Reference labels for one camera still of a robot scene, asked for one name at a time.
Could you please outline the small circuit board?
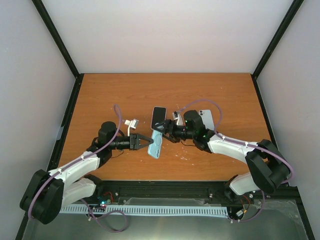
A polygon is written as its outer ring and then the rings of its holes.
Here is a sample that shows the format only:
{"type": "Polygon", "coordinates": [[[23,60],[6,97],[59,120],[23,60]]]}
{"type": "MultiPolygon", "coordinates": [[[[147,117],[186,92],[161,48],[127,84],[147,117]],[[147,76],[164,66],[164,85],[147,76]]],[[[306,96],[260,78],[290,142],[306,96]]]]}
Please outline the small circuit board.
{"type": "Polygon", "coordinates": [[[104,192],[98,197],[101,207],[106,207],[114,202],[113,194],[110,191],[104,192]]]}

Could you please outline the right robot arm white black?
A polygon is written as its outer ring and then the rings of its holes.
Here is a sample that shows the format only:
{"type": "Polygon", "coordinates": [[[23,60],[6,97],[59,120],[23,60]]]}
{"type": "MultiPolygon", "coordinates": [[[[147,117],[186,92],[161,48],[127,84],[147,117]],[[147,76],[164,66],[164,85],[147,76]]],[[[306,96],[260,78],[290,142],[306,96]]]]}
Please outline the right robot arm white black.
{"type": "Polygon", "coordinates": [[[235,175],[225,184],[224,195],[230,202],[249,192],[272,194],[292,173],[271,141],[245,142],[216,133],[209,109],[184,113],[175,111],[172,119],[168,119],[166,108],[155,107],[151,128],[172,143],[191,140],[201,151],[224,155],[247,164],[247,173],[235,175]]]}

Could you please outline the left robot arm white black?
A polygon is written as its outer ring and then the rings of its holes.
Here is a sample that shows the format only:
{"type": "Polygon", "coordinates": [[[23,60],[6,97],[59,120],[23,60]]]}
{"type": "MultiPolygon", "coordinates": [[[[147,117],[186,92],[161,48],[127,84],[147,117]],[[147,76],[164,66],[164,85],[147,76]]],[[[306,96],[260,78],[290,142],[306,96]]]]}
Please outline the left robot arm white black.
{"type": "Polygon", "coordinates": [[[154,140],[139,133],[124,134],[112,121],[104,122],[91,146],[71,162],[45,171],[36,171],[19,207],[29,218],[46,225],[61,209],[84,198],[99,201],[104,188],[100,179],[90,173],[101,168],[112,157],[114,150],[137,151],[153,144],[154,140]]]}

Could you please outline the light blue phone case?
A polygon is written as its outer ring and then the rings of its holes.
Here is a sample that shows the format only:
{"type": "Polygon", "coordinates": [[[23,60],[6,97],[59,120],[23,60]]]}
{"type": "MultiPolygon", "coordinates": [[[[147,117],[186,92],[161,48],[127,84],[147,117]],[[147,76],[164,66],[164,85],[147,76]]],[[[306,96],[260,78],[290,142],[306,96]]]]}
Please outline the light blue phone case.
{"type": "Polygon", "coordinates": [[[163,144],[163,134],[159,131],[153,130],[151,138],[153,143],[148,146],[147,153],[152,158],[159,159],[163,144]]]}

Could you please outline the black aluminium frame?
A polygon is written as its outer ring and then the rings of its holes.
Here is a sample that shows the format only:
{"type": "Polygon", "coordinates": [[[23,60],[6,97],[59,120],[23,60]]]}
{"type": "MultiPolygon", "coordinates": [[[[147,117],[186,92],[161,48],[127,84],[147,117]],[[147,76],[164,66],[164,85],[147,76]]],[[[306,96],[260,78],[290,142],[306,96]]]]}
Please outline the black aluminium frame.
{"type": "MultiPolygon", "coordinates": [[[[47,172],[58,167],[84,75],[78,72],[43,2],[40,0],[35,0],[33,4],[75,77],[75,83],[62,121],[62,134],[55,143],[48,168],[45,170],[47,172]]],[[[266,48],[253,74],[251,75],[252,83],[258,99],[262,98],[261,91],[258,86],[258,77],[263,71],[273,51],[276,49],[302,4],[303,2],[301,0],[294,0],[291,3],[277,31],[266,48]]],[[[90,206],[100,206],[98,197],[105,192],[111,192],[113,194],[113,201],[115,203],[119,203],[121,200],[132,198],[182,198],[187,200],[192,198],[203,198],[208,203],[214,203],[221,205],[222,207],[226,207],[227,217],[231,222],[243,222],[244,219],[236,216],[234,213],[234,210],[240,206],[241,197],[238,196],[235,201],[231,202],[224,195],[225,185],[227,182],[228,181],[211,181],[209,183],[204,183],[203,181],[112,181],[100,179],[100,183],[97,188],[98,192],[91,197],[85,198],[85,203],[87,205],[86,215],[90,218],[95,217],[97,214],[92,212],[90,206]]]]}

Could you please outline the light blue phone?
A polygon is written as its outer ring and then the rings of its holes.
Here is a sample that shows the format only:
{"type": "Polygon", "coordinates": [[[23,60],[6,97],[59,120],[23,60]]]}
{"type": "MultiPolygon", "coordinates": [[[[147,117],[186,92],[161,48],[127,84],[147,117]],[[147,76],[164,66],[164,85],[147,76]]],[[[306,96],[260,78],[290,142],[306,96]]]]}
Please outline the light blue phone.
{"type": "Polygon", "coordinates": [[[203,109],[203,110],[199,110],[198,113],[202,119],[202,122],[203,122],[205,128],[213,131],[215,129],[215,125],[214,125],[211,110],[210,109],[203,109]]]}

